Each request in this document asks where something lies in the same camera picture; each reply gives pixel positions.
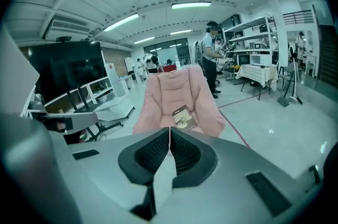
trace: white shirt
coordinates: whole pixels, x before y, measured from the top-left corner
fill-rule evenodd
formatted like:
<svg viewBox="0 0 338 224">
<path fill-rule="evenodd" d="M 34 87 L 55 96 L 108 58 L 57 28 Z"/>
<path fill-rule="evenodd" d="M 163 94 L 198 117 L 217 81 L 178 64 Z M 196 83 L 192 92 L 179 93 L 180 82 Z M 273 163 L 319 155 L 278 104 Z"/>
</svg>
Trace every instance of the white shirt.
<svg viewBox="0 0 338 224">
<path fill-rule="evenodd" d="M 152 62 L 152 54 L 146 54 L 146 56 L 144 57 L 144 65 L 147 69 L 156 69 L 157 68 L 157 65 L 154 64 Z M 158 66 L 162 66 L 161 65 L 161 62 L 159 61 L 159 57 L 157 56 L 157 60 L 158 60 Z"/>
<path fill-rule="evenodd" d="M 211 51 L 215 52 L 215 43 L 213 41 L 213 38 L 214 37 L 209 32 L 205 33 L 205 36 L 204 36 L 204 38 L 202 40 L 202 55 L 206 59 L 208 59 L 210 61 L 213 61 L 213 62 L 216 62 L 216 60 L 217 60 L 216 58 L 207 56 L 207 54 L 205 52 L 206 48 L 211 48 Z"/>
</svg>

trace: black slot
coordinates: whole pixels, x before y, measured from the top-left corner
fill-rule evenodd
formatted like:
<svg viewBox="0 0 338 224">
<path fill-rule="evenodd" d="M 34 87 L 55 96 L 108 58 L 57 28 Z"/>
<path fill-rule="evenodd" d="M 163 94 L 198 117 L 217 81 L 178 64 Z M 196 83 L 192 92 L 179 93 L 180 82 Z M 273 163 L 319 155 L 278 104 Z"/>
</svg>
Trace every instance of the black slot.
<svg viewBox="0 0 338 224">
<path fill-rule="evenodd" d="M 84 151 L 84 152 L 80 152 L 80 153 L 74 153 L 73 156 L 75 158 L 75 160 L 79 160 L 79 159 L 83 159 L 86 157 L 90 157 L 93 155 L 99 154 L 98 151 L 96 150 L 88 150 L 88 151 Z"/>
<path fill-rule="evenodd" d="M 261 172 L 251 173 L 247 179 L 274 217 L 291 207 L 291 203 Z"/>
</svg>

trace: fluorescent light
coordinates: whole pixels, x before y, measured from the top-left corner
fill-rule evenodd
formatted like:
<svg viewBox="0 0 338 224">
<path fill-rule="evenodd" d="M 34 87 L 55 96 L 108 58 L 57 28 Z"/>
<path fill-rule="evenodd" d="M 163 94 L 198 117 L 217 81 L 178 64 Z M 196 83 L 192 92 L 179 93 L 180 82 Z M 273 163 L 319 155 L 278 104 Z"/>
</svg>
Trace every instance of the fluorescent light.
<svg viewBox="0 0 338 224">
<path fill-rule="evenodd" d="M 173 4 L 172 9 L 187 8 L 187 7 L 208 7 L 211 2 L 191 2 L 191 3 L 178 3 Z"/>
<path fill-rule="evenodd" d="M 125 18 L 125 19 L 122 19 L 121 21 L 116 22 L 115 24 L 113 24 L 113 25 L 107 27 L 106 29 L 104 29 L 104 32 L 109 32 L 109 31 L 111 31 L 112 29 L 115 29 L 116 27 L 119 27 L 120 25 L 122 25 L 122 24 L 124 24 L 124 23 L 127 23 L 127 22 L 129 22 L 129 21 L 131 21 L 131 20 L 134 20 L 134 19 L 136 19 L 136 18 L 138 18 L 138 17 L 139 17 L 138 14 L 131 15 L 131 16 L 129 16 L 129 17 Z"/>
<path fill-rule="evenodd" d="M 152 39 L 155 39 L 155 37 L 149 37 L 149 38 L 146 38 L 146 39 L 143 39 L 143 40 L 139 40 L 139 41 L 135 42 L 134 44 L 143 43 L 143 42 L 146 42 L 146 41 L 149 41 L 149 40 L 152 40 Z"/>
<path fill-rule="evenodd" d="M 179 34 L 179 33 L 185 33 L 185 32 L 191 32 L 191 30 L 185 30 L 185 31 L 179 31 L 179 32 L 172 32 L 170 35 Z"/>
</svg>

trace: stand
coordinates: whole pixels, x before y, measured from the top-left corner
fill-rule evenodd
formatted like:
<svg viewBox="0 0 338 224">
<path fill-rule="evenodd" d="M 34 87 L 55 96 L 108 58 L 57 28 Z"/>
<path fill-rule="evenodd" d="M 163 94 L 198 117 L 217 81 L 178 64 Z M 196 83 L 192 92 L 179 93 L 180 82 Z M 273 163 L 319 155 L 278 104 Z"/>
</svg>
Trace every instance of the stand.
<svg viewBox="0 0 338 224">
<path fill-rule="evenodd" d="M 81 98 L 82 102 L 84 103 L 84 108 L 85 108 L 85 110 L 86 110 L 86 111 L 89 110 L 88 103 L 87 103 L 87 101 L 86 101 L 86 99 L 85 99 L 85 97 L 84 97 L 84 95 L 83 95 L 82 90 L 81 90 L 80 87 L 78 88 L 78 91 L 79 91 L 80 98 Z M 79 110 L 78 110 L 78 108 L 76 107 L 76 105 L 75 105 L 73 99 L 70 97 L 70 93 L 69 93 L 69 92 L 67 92 L 67 95 L 68 95 L 68 98 L 70 99 L 70 102 L 71 102 L 71 104 L 72 104 L 72 106 L 73 106 L 75 112 L 76 112 L 76 113 L 79 112 Z M 96 141 L 96 140 L 97 140 L 97 137 L 98 137 L 99 135 L 101 135 L 101 133 L 103 133 L 104 131 L 110 130 L 110 129 L 112 129 L 112 128 L 116 127 L 116 126 L 119 126 L 119 125 L 120 125 L 120 126 L 123 126 L 123 124 L 122 124 L 121 122 L 115 123 L 115 124 L 110 125 L 110 126 L 108 126 L 108 127 L 105 127 L 105 126 L 103 126 L 103 125 L 100 125 L 98 122 L 96 122 L 95 125 L 96 125 L 96 127 L 99 129 L 99 132 L 98 132 L 96 135 L 94 135 L 94 133 L 89 129 L 89 127 L 86 128 L 86 130 L 88 131 L 88 133 L 91 135 L 91 138 L 89 138 L 88 142 Z"/>
</svg>

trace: shelf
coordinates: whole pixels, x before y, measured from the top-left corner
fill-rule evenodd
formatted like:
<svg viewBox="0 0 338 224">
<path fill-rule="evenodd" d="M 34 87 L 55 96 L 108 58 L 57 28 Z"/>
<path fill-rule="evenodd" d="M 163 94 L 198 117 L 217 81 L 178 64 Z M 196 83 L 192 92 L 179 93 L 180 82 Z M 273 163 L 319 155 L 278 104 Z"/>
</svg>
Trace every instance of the shelf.
<svg viewBox="0 0 338 224">
<path fill-rule="evenodd" d="M 267 16 L 267 18 L 268 18 L 269 23 L 274 21 L 274 19 L 271 18 L 271 17 Z M 231 27 L 230 29 L 225 30 L 224 33 L 226 33 L 226 32 L 240 32 L 240 31 L 243 31 L 243 30 L 248 29 L 250 27 L 260 26 L 260 25 L 264 25 L 264 24 L 266 24 L 265 16 L 261 16 L 261 17 L 255 18 L 253 20 L 250 20 L 248 22 L 238 24 L 235 27 Z"/>
<path fill-rule="evenodd" d="M 233 51 L 228 51 L 230 52 L 270 52 L 270 49 L 241 49 L 241 50 L 233 50 Z"/>
<path fill-rule="evenodd" d="M 240 42 L 240 41 L 245 41 L 245 40 L 263 38 L 264 36 L 268 36 L 268 35 L 269 35 L 269 32 L 261 32 L 261 33 L 257 33 L 257 34 L 254 34 L 254 35 L 248 35 L 248 36 L 242 36 L 242 37 L 234 38 L 234 39 L 229 40 L 229 42 Z"/>
<path fill-rule="evenodd" d="M 94 94 L 94 97 L 97 98 L 97 97 L 99 97 L 99 96 L 105 94 L 106 92 L 108 92 L 108 91 L 110 91 L 110 90 L 112 90 L 112 87 L 109 87 L 108 89 L 105 89 L 105 90 L 99 92 L 98 94 Z"/>
</svg>

